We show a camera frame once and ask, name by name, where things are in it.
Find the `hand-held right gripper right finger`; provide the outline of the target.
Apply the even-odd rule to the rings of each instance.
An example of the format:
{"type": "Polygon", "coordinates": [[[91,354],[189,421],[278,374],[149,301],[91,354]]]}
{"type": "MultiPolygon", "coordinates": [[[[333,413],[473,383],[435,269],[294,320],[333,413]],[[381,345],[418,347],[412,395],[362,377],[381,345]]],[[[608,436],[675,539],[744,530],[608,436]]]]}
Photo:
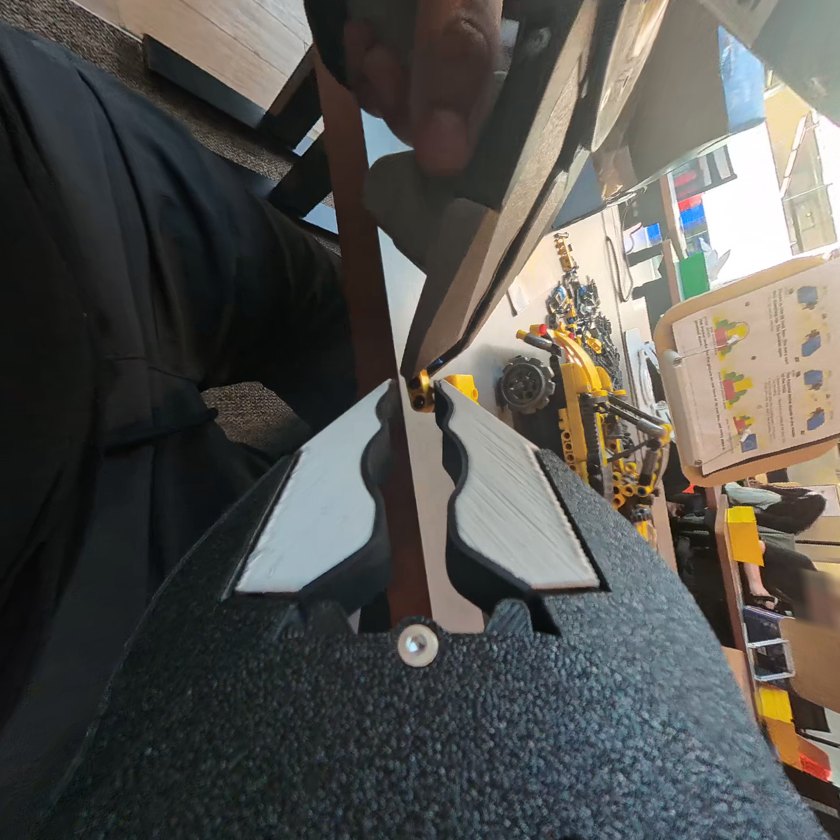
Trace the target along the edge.
{"type": "Polygon", "coordinates": [[[596,591],[601,578],[537,448],[447,381],[434,384],[447,504],[446,569],[477,607],[596,591]]]}

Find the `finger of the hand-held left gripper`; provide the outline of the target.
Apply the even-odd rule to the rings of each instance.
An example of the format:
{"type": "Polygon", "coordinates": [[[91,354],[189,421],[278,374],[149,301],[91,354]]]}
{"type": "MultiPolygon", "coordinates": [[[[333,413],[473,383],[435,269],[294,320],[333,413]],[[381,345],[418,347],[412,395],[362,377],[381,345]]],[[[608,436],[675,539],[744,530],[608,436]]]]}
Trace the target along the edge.
{"type": "Polygon", "coordinates": [[[491,116],[491,152],[476,152],[469,177],[444,205],[424,257],[426,281],[409,329],[401,373],[432,374],[468,347],[548,231],[585,164],[575,111],[581,110],[581,65],[557,67],[519,152],[502,141],[524,121],[512,77],[491,116]]]}

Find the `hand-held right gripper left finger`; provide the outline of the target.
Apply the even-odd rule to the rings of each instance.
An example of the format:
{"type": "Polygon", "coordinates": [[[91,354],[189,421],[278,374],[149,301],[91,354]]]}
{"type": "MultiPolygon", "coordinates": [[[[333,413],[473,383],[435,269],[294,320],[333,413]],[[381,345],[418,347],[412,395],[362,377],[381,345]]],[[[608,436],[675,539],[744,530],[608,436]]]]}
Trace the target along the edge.
{"type": "Polygon", "coordinates": [[[352,614],[385,590],[392,546],[380,486],[399,404],[385,381],[299,450],[240,563],[237,595],[336,602],[352,614]]]}

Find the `person's left hand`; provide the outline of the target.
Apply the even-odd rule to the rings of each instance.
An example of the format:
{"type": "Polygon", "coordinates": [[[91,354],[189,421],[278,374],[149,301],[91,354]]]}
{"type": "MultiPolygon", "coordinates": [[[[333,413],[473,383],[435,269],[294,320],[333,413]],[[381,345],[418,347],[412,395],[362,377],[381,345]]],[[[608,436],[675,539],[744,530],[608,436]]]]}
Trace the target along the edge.
{"type": "Polygon", "coordinates": [[[491,108],[502,9],[502,1],[419,2],[408,65],[368,23],[344,27],[358,103],[414,149],[428,175],[457,175],[476,147],[491,108]]]}

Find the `pile of small building pieces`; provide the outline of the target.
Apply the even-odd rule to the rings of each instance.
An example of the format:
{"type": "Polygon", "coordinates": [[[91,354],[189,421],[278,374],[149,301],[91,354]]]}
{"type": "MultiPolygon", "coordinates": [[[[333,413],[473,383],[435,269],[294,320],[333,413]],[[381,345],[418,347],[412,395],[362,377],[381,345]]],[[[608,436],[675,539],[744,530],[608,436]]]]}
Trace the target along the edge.
{"type": "Polygon", "coordinates": [[[553,246],[560,260],[562,278],[546,300],[548,327],[568,335],[585,350],[597,366],[610,376],[613,386],[623,391],[621,355],[613,341],[613,326],[602,311],[595,281],[579,278],[579,266],[566,233],[553,234],[553,246]]]}

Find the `yellow grey toy vehicle model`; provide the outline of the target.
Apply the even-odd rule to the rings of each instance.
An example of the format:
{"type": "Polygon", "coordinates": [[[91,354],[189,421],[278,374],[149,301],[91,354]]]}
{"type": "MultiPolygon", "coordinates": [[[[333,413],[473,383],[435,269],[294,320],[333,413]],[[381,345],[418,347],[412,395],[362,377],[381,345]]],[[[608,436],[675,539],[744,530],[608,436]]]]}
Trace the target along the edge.
{"type": "Polygon", "coordinates": [[[497,384],[515,429],[559,456],[657,548],[652,510],[672,426],[629,403],[606,368],[567,333],[533,324],[517,339],[533,353],[512,358],[497,384]]]}

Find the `yellow storage box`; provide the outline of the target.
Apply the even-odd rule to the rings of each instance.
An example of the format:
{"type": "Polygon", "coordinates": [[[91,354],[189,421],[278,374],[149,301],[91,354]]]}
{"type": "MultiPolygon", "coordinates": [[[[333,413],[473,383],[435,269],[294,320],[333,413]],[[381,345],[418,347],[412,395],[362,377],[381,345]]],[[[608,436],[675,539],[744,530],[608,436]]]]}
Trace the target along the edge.
{"type": "Polygon", "coordinates": [[[761,684],[755,691],[755,698],[759,717],[780,761],[801,770],[799,741],[789,693],[776,686],[761,684]]]}
{"type": "Polygon", "coordinates": [[[729,553],[734,562],[764,566],[762,540],[752,507],[729,507],[725,512],[725,529],[729,553]]]}

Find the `green box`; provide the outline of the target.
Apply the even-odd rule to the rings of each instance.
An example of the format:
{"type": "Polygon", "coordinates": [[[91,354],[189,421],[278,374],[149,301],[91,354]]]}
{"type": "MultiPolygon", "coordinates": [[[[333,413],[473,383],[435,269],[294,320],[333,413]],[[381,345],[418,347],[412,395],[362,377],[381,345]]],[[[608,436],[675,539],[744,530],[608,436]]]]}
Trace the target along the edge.
{"type": "Polygon", "coordinates": [[[683,301],[708,293],[710,281],[703,252],[699,251],[681,259],[678,268],[680,295],[683,301]]]}

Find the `wooden tray with papers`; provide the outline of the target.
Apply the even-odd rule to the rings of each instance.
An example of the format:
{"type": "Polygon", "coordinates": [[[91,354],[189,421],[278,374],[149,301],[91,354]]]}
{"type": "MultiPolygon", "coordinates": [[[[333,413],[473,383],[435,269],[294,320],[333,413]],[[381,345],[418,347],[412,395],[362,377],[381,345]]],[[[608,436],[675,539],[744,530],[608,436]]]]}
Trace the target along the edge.
{"type": "Polygon", "coordinates": [[[654,344],[690,483],[721,486],[838,443],[838,258],[791,259],[683,301],[654,344]]]}

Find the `black desk frame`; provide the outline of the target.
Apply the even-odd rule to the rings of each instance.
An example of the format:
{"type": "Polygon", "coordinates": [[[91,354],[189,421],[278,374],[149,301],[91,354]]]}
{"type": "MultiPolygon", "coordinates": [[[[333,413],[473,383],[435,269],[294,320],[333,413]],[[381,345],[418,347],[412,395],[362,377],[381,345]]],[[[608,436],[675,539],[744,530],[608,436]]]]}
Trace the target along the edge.
{"type": "Polygon", "coordinates": [[[269,200],[282,212],[303,219],[332,193],[329,160],[320,134],[309,137],[322,118],[319,83],[309,47],[289,80],[268,109],[248,100],[207,71],[150,35],[142,36],[147,67],[198,100],[255,130],[274,151],[291,162],[269,192],[269,200]]]}

